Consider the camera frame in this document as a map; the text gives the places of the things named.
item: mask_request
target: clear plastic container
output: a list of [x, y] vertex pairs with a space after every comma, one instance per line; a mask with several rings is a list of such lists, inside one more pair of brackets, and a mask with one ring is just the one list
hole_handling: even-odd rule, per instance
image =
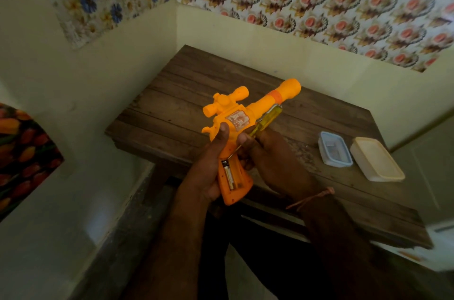
[[404, 172], [376, 139], [355, 137], [350, 152], [370, 181], [403, 181]]
[[321, 158], [326, 165], [347, 167], [353, 165], [350, 152], [342, 137], [326, 131], [320, 133], [318, 148]]

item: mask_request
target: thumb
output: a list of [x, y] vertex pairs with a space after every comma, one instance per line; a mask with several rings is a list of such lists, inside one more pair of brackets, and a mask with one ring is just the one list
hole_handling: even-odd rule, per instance
[[257, 142], [257, 140], [253, 139], [246, 133], [238, 135], [236, 142], [240, 144], [241, 147], [243, 147], [243, 149], [250, 155], [256, 165], [260, 162], [260, 159], [266, 155], [266, 151]]
[[213, 158], [218, 158], [219, 154], [224, 149], [229, 137], [229, 126], [227, 123], [222, 122], [219, 131], [211, 141], [210, 146], [208, 147], [207, 153], [209, 153]]

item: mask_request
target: screwdriver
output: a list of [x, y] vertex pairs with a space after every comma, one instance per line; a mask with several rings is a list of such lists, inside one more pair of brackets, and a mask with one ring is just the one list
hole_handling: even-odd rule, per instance
[[[281, 114], [281, 112], [282, 112], [282, 106], [280, 106], [278, 104], [274, 104], [267, 112], [265, 112], [263, 114], [261, 119], [256, 124], [256, 127], [254, 128], [254, 130], [251, 131], [248, 135], [252, 138], [255, 138], [257, 133], [259, 131], [264, 130], [267, 126], [269, 126], [271, 124], [271, 122], [273, 122], [275, 120], [275, 118]], [[235, 149], [235, 151], [233, 151], [233, 153], [230, 154], [230, 156], [227, 158], [227, 160], [229, 160], [232, 156], [234, 156], [235, 153], [238, 152], [240, 147], [241, 147], [241, 145], [239, 145]]]

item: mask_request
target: container lid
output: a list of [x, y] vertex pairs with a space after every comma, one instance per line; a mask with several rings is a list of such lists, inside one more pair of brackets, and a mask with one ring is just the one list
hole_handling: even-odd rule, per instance
[[375, 172], [382, 178], [390, 181], [401, 181], [405, 174], [386, 148], [376, 139], [368, 137], [355, 137], [356, 143]]
[[345, 166], [353, 165], [350, 151], [342, 137], [327, 131], [322, 131], [320, 137], [323, 143], [323, 149], [331, 161]]

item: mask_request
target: orange toy gun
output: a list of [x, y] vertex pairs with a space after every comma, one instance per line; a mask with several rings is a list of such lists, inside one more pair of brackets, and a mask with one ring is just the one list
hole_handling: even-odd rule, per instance
[[206, 126], [202, 129], [202, 133], [210, 133], [210, 141], [213, 141], [222, 122], [226, 122], [230, 128], [228, 142], [219, 156], [218, 170], [219, 187], [226, 205], [241, 200], [253, 186], [252, 178], [243, 169], [235, 153], [238, 134], [255, 125], [273, 106], [295, 97], [300, 91], [298, 80], [288, 79], [257, 102], [244, 107], [236, 103], [249, 95], [247, 88], [241, 86], [228, 96], [216, 93], [213, 96], [214, 103], [203, 108], [207, 117], [217, 115], [213, 119], [212, 127]]

